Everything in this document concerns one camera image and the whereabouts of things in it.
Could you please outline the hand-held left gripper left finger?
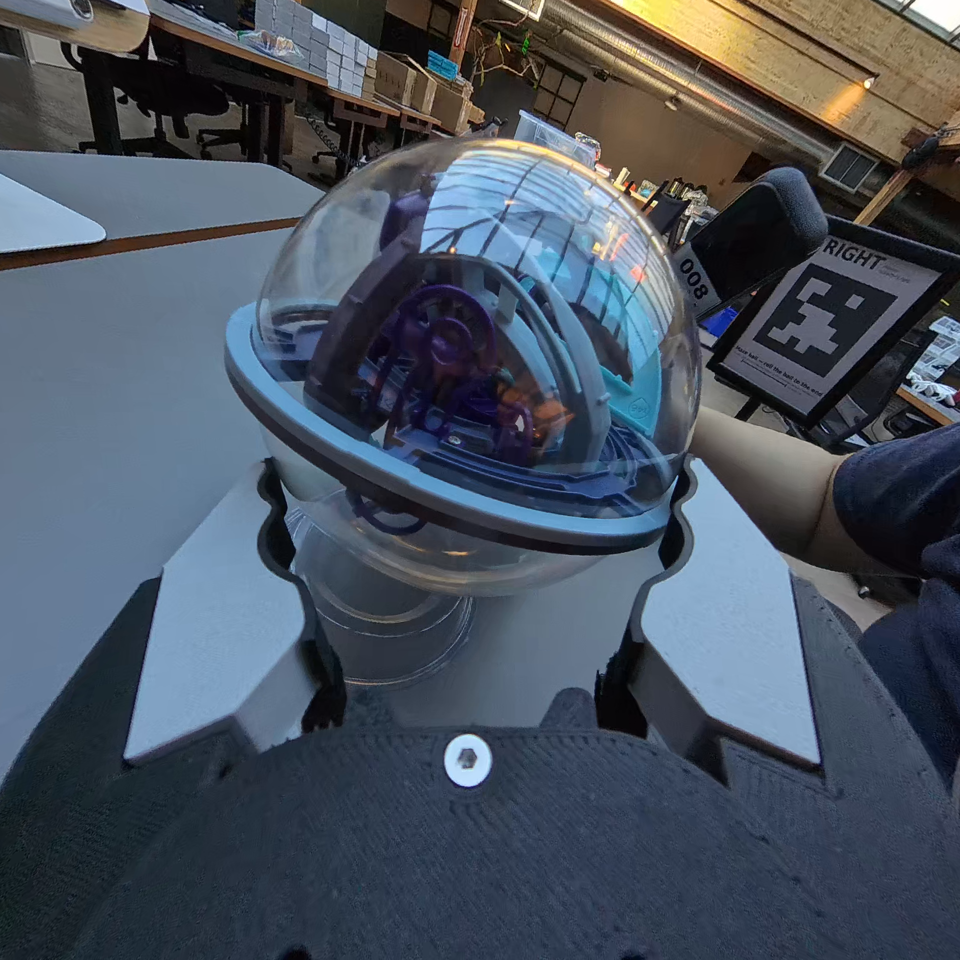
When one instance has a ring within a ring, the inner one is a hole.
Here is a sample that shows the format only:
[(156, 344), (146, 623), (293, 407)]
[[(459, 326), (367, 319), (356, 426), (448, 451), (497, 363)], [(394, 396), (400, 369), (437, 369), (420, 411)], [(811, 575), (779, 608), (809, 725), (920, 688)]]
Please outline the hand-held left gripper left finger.
[(264, 752), (343, 725), (341, 663), (292, 570), (286, 513), (274, 461), (256, 462), (164, 564), (127, 763), (220, 734)]

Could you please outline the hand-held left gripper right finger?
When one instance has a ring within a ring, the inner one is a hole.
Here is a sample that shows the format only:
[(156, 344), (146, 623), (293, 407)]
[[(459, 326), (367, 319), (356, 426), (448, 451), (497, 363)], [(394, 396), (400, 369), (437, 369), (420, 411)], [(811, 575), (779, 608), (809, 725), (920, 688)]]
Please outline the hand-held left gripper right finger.
[(594, 570), (617, 642), (594, 687), (599, 724), (702, 767), (722, 740), (821, 767), (788, 564), (699, 459), (667, 505), (661, 540)]

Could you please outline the clear plastic maze ball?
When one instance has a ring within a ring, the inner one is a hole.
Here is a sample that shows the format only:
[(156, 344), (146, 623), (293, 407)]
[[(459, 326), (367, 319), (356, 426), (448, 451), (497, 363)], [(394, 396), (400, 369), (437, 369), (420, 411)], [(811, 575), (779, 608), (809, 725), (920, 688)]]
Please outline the clear plastic maze ball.
[(392, 152), (325, 194), (224, 366), (321, 533), (447, 594), (654, 545), (701, 388), (660, 236), (583, 165), (503, 139)]

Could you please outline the person's right forearm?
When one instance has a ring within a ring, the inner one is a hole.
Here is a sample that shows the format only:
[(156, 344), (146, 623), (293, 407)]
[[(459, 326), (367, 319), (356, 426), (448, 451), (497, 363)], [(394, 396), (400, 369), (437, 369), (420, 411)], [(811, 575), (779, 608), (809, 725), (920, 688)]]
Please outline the person's right forearm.
[(698, 414), (690, 452), (782, 554), (850, 575), (907, 576), (861, 549), (838, 516), (834, 481), (856, 454), (831, 454), (708, 407)]

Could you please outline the clear plastic ball stand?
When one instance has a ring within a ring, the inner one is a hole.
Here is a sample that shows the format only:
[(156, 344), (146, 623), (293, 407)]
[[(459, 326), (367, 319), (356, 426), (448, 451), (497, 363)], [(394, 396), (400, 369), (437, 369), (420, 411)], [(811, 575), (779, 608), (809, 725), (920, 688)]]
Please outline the clear plastic ball stand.
[(300, 508), (286, 515), (291, 570), (355, 687), (397, 689), (435, 674), (467, 641), (475, 601), (395, 579), (338, 545)]

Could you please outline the white printed sign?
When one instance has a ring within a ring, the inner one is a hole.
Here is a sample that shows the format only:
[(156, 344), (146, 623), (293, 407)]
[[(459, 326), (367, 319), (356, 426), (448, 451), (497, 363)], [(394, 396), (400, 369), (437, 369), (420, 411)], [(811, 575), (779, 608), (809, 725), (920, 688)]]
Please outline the white printed sign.
[(959, 277), (958, 253), (826, 220), (820, 248), (760, 289), (705, 362), (804, 427), (822, 421)]

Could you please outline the clear plastic storage box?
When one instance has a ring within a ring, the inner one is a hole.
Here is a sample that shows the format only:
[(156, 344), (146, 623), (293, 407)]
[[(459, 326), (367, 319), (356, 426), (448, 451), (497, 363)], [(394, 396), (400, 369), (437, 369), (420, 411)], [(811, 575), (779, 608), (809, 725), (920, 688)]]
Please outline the clear plastic storage box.
[(525, 110), (518, 112), (514, 139), (562, 154), (590, 170), (595, 169), (601, 149), (596, 139), (582, 133), (568, 134)]

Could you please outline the person's dark blue shirt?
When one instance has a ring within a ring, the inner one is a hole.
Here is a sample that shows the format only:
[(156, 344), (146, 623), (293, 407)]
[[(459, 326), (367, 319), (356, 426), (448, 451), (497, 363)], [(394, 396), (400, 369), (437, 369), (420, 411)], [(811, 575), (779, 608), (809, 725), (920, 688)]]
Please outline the person's dark blue shirt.
[(959, 753), (959, 427), (891, 440), (841, 465), (833, 502), (846, 534), (922, 580), (917, 600), (863, 634), (861, 652), (947, 787)]

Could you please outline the cardboard box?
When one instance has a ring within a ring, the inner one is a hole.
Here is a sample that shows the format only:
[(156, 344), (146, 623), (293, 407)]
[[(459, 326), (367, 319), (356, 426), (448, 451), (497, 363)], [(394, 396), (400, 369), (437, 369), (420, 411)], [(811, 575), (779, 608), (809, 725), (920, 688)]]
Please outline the cardboard box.
[(438, 126), (453, 136), (462, 136), (470, 125), (473, 104), (473, 85), (445, 78), (436, 78), (436, 91), (431, 116)]
[(407, 54), (380, 51), (376, 59), (375, 91), (419, 114), (432, 115), (437, 78)]

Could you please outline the white document stand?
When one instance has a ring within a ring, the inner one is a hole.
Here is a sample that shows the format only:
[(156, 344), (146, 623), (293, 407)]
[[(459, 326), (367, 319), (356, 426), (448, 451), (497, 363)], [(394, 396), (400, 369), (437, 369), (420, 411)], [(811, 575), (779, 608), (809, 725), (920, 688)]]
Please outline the white document stand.
[[(126, 54), (145, 39), (143, 1), (3, 1), (1, 24), (105, 54)], [(106, 239), (98, 222), (6, 175), (1, 176), (1, 253), (86, 247)]]

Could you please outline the stack of grey boxes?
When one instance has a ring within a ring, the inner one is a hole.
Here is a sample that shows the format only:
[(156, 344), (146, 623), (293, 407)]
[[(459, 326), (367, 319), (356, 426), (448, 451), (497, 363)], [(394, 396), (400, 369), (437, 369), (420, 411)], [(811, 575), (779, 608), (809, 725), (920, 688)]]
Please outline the stack of grey boxes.
[(375, 93), (385, 1), (256, 1), (247, 39), (259, 53), (357, 98)]

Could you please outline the black office chair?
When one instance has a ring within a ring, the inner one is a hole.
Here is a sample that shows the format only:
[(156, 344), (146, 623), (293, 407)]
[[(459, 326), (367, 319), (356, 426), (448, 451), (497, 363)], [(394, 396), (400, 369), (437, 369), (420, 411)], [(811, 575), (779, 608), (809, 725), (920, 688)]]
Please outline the black office chair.
[[(172, 144), (165, 133), (163, 119), (169, 117), (178, 138), (188, 138), (186, 118), (192, 114), (220, 116), (230, 103), (226, 93), (206, 78), (195, 77), (179, 66), (150, 59), (147, 41), (135, 55), (98, 52), (66, 42), (60, 51), (69, 66), (81, 74), (88, 105), (93, 139), (80, 141), (76, 152), (94, 151), (101, 155), (149, 155), (158, 159), (189, 160), (190, 154)], [(153, 132), (145, 137), (123, 137), (117, 113), (120, 91), (124, 102), (132, 102), (138, 111), (152, 117)]]

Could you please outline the wooden edged office desk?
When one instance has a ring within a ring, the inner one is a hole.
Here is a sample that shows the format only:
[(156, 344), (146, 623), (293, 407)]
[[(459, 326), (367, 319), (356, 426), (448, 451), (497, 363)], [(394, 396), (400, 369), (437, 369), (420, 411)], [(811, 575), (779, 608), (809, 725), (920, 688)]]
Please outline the wooden edged office desk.
[(335, 164), (334, 180), (342, 180), (363, 164), (373, 135), (385, 132), (389, 150), (414, 140), (448, 139), (431, 115), (414, 111), (374, 92), (357, 98), (331, 90), (316, 77), (292, 64), (259, 53), (233, 30), (199, 17), (169, 2), (148, 2), (149, 37), (175, 39), (176, 62), (192, 76), (236, 90), (249, 91), (254, 105), (248, 111), (247, 130), (253, 141), (249, 159), (265, 159), (274, 166), (285, 162), (283, 150), (288, 107), (301, 116), (317, 139), (312, 164), (322, 159)]

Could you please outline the silver ventilation duct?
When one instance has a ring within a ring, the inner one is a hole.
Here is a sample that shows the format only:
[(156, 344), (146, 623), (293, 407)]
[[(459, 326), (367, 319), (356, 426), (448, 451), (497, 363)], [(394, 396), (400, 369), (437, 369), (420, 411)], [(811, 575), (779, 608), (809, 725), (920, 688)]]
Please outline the silver ventilation duct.
[(541, 24), (553, 31), (554, 42), (591, 70), (643, 90), (759, 153), (817, 166), (825, 164), (841, 145), (835, 134), (738, 91), (700, 66), (631, 36), (573, 2), (547, 2)]

